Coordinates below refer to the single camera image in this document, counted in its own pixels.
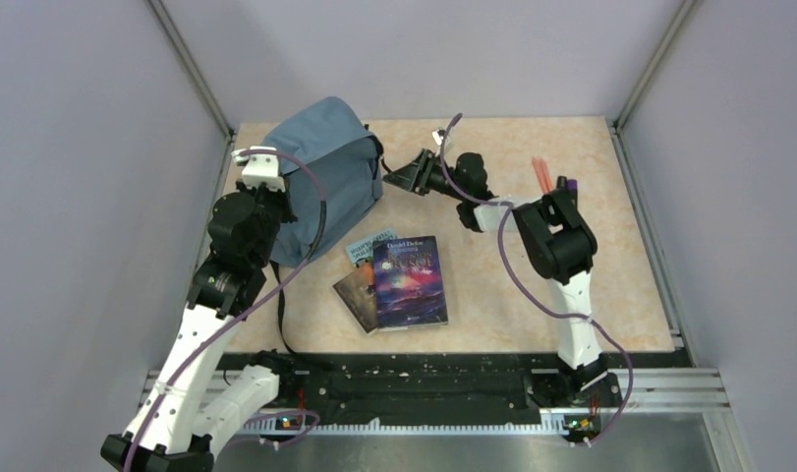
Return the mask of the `blue student backpack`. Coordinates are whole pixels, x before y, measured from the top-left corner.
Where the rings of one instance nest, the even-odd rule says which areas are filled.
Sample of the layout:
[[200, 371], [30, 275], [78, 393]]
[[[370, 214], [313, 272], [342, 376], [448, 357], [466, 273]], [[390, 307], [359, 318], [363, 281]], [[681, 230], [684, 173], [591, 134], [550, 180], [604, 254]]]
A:
[[[322, 238], [315, 261], [358, 225], [382, 197], [379, 160], [383, 146], [348, 103], [324, 98], [276, 126], [261, 144], [302, 161], [326, 193]], [[299, 264], [311, 248], [319, 224], [319, 193], [308, 175], [282, 159], [280, 171], [290, 184], [290, 201], [298, 218], [281, 226], [271, 252], [271, 270]]]

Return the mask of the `blue cover Crusoe book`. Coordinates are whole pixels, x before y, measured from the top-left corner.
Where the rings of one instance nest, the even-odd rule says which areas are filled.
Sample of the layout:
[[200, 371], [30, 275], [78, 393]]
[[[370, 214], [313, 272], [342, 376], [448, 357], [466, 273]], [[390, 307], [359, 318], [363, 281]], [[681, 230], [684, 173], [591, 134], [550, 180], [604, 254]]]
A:
[[373, 247], [371, 265], [379, 329], [391, 331], [449, 323], [435, 237], [379, 242]]

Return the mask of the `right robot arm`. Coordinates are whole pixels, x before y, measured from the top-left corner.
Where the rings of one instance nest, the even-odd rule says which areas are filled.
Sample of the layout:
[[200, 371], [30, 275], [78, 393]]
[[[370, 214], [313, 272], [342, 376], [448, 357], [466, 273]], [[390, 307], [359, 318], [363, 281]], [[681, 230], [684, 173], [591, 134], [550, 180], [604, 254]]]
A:
[[457, 200], [462, 224], [475, 232], [516, 229], [533, 270], [553, 298], [536, 305], [556, 320], [559, 360], [557, 390], [550, 405], [623, 404], [615, 376], [607, 365], [599, 338], [605, 332], [594, 319], [591, 281], [598, 242], [578, 210], [578, 187], [562, 178], [554, 189], [532, 202], [515, 203], [489, 188], [483, 157], [461, 154], [448, 165], [441, 154], [422, 150], [410, 163], [387, 170], [385, 183], [419, 196], [431, 192]]

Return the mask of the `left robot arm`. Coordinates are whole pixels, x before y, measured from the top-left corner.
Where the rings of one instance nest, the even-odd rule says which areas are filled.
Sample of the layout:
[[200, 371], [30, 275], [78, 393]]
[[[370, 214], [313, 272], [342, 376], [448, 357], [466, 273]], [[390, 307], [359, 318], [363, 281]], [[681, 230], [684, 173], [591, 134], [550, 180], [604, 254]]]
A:
[[213, 206], [209, 254], [195, 272], [181, 324], [143, 406], [101, 457], [119, 471], [210, 471], [243, 424], [266, 403], [284, 406], [296, 380], [250, 367], [209, 404], [202, 400], [225, 348], [266, 282], [282, 224], [295, 220], [284, 187], [238, 183]]

